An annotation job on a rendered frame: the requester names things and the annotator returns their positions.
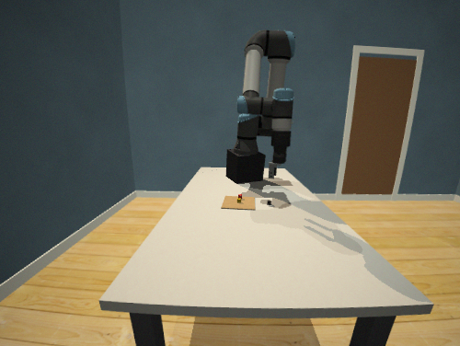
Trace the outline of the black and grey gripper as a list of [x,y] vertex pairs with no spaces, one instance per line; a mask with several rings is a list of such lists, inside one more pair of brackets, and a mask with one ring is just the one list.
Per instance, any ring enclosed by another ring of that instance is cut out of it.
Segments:
[[[269,179],[274,179],[277,172],[277,166],[284,164],[286,147],[290,146],[292,119],[272,119],[270,128],[262,128],[262,122],[259,123],[259,134],[271,134],[271,146],[273,146],[273,159],[269,163]],[[275,166],[275,168],[274,168]]]

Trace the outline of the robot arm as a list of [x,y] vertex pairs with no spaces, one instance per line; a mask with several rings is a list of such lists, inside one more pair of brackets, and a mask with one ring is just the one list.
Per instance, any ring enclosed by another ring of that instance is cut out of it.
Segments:
[[[261,121],[262,128],[271,128],[272,119],[292,118],[293,90],[283,88],[283,86],[286,64],[294,56],[294,50],[295,38],[291,31],[261,30],[248,40],[245,48],[246,66],[243,96],[237,98],[236,109],[242,115],[238,117],[235,153],[256,155],[259,151],[257,136],[271,137],[271,134],[258,133]],[[260,67],[263,56],[268,56],[270,63],[266,98],[259,96]],[[271,108],[272,101],[274,110]]]

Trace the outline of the tan mat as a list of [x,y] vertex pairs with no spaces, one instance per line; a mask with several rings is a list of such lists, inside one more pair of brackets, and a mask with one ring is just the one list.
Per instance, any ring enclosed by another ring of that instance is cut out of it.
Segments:
[[238,196],[225,196],[221,209],[255,210],[255,197],[242,197],[237,202]]

